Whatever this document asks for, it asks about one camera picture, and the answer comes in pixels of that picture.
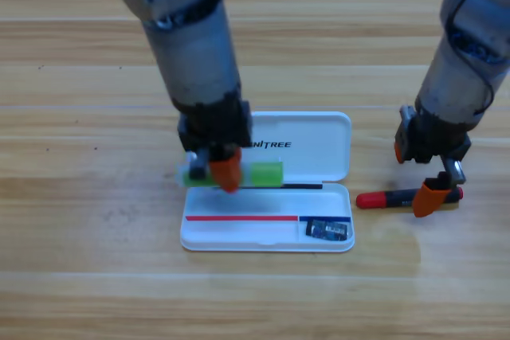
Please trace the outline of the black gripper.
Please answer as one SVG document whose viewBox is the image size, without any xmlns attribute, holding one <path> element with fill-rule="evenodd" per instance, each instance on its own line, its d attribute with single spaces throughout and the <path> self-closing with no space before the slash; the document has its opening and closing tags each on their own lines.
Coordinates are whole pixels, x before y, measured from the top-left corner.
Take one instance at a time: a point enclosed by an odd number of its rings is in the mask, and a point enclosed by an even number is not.
<svg viewBox="0 0 510 340">
<path fill-rule="evenodd" d="M 178 136 L 185 151 L 196 152 L 190 162 L 192 180 L 206 177 L 208 150 L 211 146 L 234 144 L 233 154 L 222 160 L 210 160 L 210 173 L 216 185 L 227 193 L 235 192 L 242 179 L 241 149 L 248 147 L 252 137 L 250 105 L 239 95 L 224 95 L 213 103 L 186 104 L 177 100 L 180 113 Z"/>
<path fill-rule="evenodd" d="M 403 105 L 400 116 L 401 123 L 394 137 L 398 163 L 427 164 L 438 156 L 444 166 L 435 178 L 423 181 L 412 201 L 414 215 L 427 217 L 445 202 L 453 187 L 466 182 L 461 161 L 471 141 L 464 125 L 444 122 L 421 107 Z"/>
</svg>

